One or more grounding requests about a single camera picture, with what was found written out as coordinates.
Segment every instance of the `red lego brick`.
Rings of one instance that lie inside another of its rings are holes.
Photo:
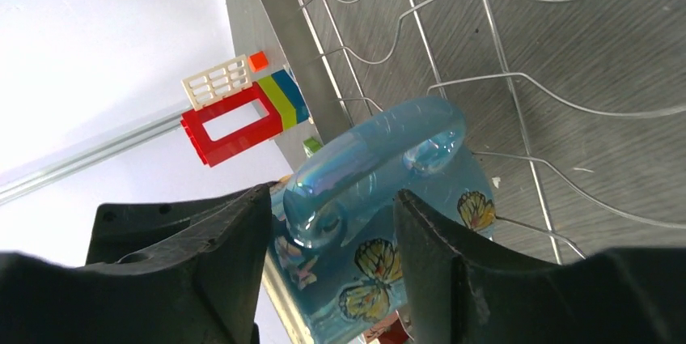
[[[228,134],[224,138],[219,140],[210,139],[203,123],[248,104],[253,100],[259,100],[262,103],[267,111],[267,116],[244,126],[232,134]],[[181,125],[184,127],[202,163],[210,167],[216,166],[256,144],[269,140],[283,131],[281,116],[279,116],[276,107],[269,101],[269,98],[257,83],[253,83],[251,87],[204,107],[199,111],[191,109],[185,112],[181,115]]]
[[[269,66],[269,61],[264,51],[260,51],[257,54],[253,54],[248,57],[248,65],[252,73],[257,73],[260,70],[266,69]]]

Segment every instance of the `glass mug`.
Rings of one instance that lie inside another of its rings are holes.
[[[348,130],[272,187],[265,286],[291,338],[349,342],[405,305],[392,213],[398,190],[492,235],[493,194],[463,145],[465,132],[450,102],[406,101]]]

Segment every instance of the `butterfly decoration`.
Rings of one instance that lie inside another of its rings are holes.
[[[355,252],[355,265],[365,278],[343,289],[338,307],[350,320],[378,322],[391,308],[391,285],[403,277],[398,248],[384,239],[365,241]]]
[[[457,202],[457,211],[465,227],[479,232],[495,221],[495,206],[482,192],[466,192]]]
[[[302,290],[307,285],[317,281],[317,276],[311,272],[312,267],[317,262],[317,257],[305,261],[303,252],[289,243],[283,236],[276,239],[274,248],[277,252],[279,265],[288,273],[290,280],[298,287],[298,290]]]

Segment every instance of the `yellow butterfly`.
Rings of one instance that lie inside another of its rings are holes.
[[[398,248],[388,240],[368,240],[355,252],[355,265],[366,278],[343,289],[338,307],[350,320],[381,321],[391,308],[391,285],[403,278]]]
[[[481,192],[466,192],[457,202],[457,211],[465,227],[472,231],[482,231],[495,221],[493,201]]]

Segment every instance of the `white lego window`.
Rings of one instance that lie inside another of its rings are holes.
[[[250,70],[246,63],[246,57],[241,55],[184,79],[182,83],[193,109],[199,111],[251,87]]]

